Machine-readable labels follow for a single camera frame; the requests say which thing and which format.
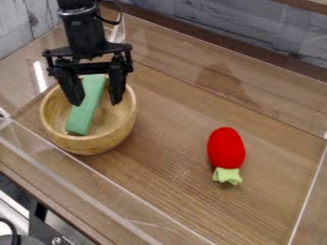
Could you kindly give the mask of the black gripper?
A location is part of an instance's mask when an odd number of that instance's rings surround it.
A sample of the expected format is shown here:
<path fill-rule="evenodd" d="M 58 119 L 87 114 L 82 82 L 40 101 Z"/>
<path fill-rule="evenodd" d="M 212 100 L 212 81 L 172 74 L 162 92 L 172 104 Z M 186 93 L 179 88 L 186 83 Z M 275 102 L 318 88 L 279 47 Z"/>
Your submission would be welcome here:
<path fill-rule="evenodd" d="M 122 102 L 126 93 L 127 73 L 134 70 L 132 45 L 108 41 L 104 23 L 119 25 L 116 20 L 102 17 L 99 8 L 60 8 L 68 45 L 44 50 L 47 71 L 58 79 L 70 103 L 80 106 L 84 89 L 78 75 L 108 73 L 111 104 Z"/>

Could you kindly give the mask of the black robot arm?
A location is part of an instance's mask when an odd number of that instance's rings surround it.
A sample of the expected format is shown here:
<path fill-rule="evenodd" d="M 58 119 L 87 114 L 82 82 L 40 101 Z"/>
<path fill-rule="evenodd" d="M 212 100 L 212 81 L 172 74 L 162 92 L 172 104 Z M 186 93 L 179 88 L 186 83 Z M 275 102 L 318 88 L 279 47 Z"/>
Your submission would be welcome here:
<path fill-rule="evenodd" d="M 104 23 L 119 25 L 119 18 L 102 17 L 102 0 L 58 0 L 58 15 L 63 19 L 68 45 L 44 50 L 47 72 L 55 77 L 62 91 L 75 106 L 80 106 L 86 97 L 82 75 L 107 74 L 110 77 L 110 99 L 116 105 L 123 100 L 127 76 L 134 71 L 132 49 L 128 43 L 115 43 L 106 39 Z"/>

